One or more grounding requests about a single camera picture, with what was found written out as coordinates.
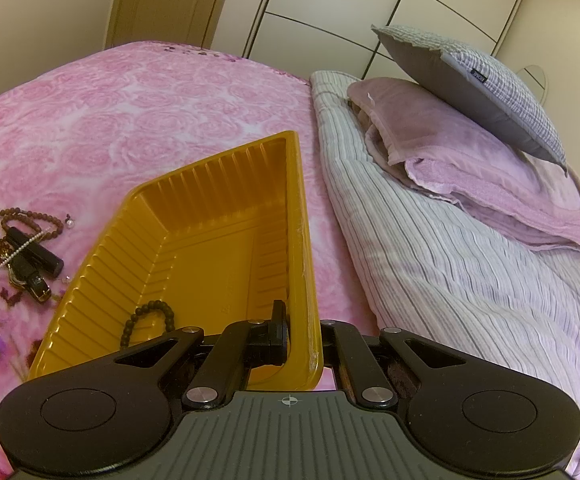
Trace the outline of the orange plastic tray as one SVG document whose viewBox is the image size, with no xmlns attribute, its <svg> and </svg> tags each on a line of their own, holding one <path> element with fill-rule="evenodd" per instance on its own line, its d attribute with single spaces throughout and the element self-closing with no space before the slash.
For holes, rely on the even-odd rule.
<svg viewBox="0 0 580 480">
<path fill-rule="evenodd" d="M 287 308 L 287 357 L 255 390 L 309 390 L 322 372 L 299 137 L 284 131 L 128 193 L 55 311 L 30 376 L 116 352 L 137 307 L 162 300 L 177 327 L 221 333 Z"/>
</svg>

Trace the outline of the black rectangular case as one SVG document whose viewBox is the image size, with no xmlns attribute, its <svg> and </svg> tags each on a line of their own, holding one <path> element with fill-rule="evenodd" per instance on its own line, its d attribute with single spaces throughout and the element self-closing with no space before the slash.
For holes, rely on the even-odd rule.
<svg viewBox="0 0 580 480">
<path fill-rule="evenodd" d="M 49 249 L 41 246 L 38 240 L 32 240 L 30 236 L 14 226 L 6 229 L 5 238 L 16 248 L 23 248 L 24 256 L 52 278 L 57 278 L 62 273 L 64 261 Z"/>
</svg>

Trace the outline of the striped grey duvet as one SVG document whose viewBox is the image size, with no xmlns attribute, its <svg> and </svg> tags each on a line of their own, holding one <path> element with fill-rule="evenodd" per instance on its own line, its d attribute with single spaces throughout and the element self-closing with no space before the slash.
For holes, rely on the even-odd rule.
<svg viewBox="0 0 580 480">
<path fill-rule="evenodd" d="M 398 183 L 367 151 L 352 82 L 319 70 L 311 96 L 329 198 L 379 326 L 543 379 L 580 408 L 580 254 L 536 254 Z M 580 479 L 580 443 L 568 471 Z"/>
</svg>

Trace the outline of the purple pillow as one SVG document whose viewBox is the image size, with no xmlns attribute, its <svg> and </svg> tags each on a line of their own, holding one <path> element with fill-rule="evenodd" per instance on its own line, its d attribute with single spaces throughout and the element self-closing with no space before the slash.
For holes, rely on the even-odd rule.
<svg viewBox="0 0 580 480">
<path fill-rule="evenodd" d="M 353 82 L 347 98 L 377 164 L 534 252 L 580 252 L 580 179 L 511 148 L 418 84 Z"/>
</svg>

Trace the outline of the pink floral blanket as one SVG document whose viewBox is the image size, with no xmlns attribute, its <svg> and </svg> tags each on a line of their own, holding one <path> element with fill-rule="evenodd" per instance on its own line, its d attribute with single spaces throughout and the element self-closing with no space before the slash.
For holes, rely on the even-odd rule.
<svg viewBox="0 0 580 480">
<path fill-rule="evenodd" d="M 62 296 L 130 190 L 284 130 L 299 135 L 319 313 L 375 333 L 323 180 L 311 85 L 245 58 L 136 42 L 3 93 L 0 210 L 72 221 L 49 243 Z"/>
</svg>

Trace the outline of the grey checked pillow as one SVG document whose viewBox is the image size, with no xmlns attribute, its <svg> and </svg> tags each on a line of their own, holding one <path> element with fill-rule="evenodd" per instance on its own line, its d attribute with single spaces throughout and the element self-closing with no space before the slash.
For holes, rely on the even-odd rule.
<svg viewBox="0 0 580 480">
<path fill-rule="evenodd" d="M 530 88 L 491 55 L 406 25 L 372 26 L 381 46 L 417 84 L 500 141 L 567 167 L 556 127 Z"/>
</svg>

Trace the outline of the cream wardrobe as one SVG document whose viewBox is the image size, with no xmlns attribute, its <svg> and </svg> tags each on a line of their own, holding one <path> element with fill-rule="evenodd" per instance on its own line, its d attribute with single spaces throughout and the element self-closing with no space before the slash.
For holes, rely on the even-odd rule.
<svg viewBox="0 0 580 480">
<path fill-rule="evenodd" d="M 495 53 L 521 0 L 225 0 L 215 50 L 308 77 L 401 77 L 372 31 L 407 25 Z"/>
</svg>

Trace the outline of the wooden door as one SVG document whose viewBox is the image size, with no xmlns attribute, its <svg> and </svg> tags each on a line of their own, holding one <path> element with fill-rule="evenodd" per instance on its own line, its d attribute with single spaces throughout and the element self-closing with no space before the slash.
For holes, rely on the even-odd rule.
<svg viewBox="0 0 580 480">
<path fill-rule="evenodd" d="M 105 45 L 143 40 L 211 45 L 226 0 L 113 0 Z"/>
</svg>

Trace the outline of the round wall mirror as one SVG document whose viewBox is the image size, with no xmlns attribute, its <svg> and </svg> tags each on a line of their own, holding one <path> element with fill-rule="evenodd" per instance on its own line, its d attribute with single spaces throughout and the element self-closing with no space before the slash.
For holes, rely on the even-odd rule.
<svg viewBox="0 0 580 480">
<path fill-rule="evenodd" d="M 548 94 L 548 79 L 545 71 L 540 66 L 531 64 L 520 68 L 517 75 L 531 90 L 540 105 L 544 105 Z"/>
</svg>

